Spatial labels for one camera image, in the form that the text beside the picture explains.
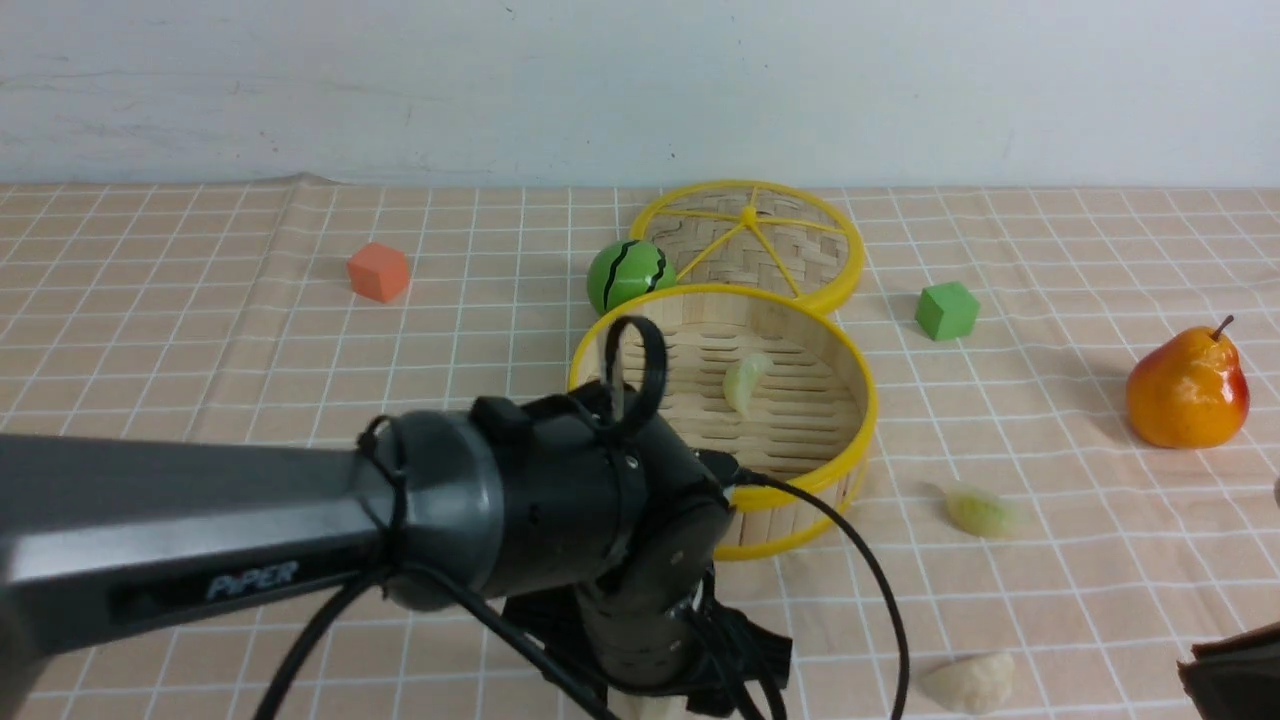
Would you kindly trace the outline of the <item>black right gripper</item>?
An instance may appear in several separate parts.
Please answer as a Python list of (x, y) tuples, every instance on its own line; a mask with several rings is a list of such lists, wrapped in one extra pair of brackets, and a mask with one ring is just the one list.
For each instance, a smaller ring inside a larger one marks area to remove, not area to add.
[(1279, 624), (1190, 647), (1183, 688), (1202, 719), (1279, 717)]

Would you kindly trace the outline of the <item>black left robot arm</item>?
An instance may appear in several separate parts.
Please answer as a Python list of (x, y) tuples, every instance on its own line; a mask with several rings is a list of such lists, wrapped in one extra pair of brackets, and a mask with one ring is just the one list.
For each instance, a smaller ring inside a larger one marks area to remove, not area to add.
[(452, 606), (600, 708), (611, 691), (782, 719), (792, 643), (714, 600), (728, 455), (599, 382), (379, 416), (352, 448), (3, 437), (3, 716), (52, 659), (329, 588), (285, 675), (374, 587)]

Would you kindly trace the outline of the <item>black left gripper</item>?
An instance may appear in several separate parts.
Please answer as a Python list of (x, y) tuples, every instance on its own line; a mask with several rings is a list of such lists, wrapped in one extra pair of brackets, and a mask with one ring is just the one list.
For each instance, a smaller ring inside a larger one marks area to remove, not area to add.
[(786, 719), (792, 641), (719, 602), (716, 580), (707, 568), (658, 609), (600, 582), (564, 585), (512, 597), (500, 615), (599, 700), (617, 691), (705, 717)]

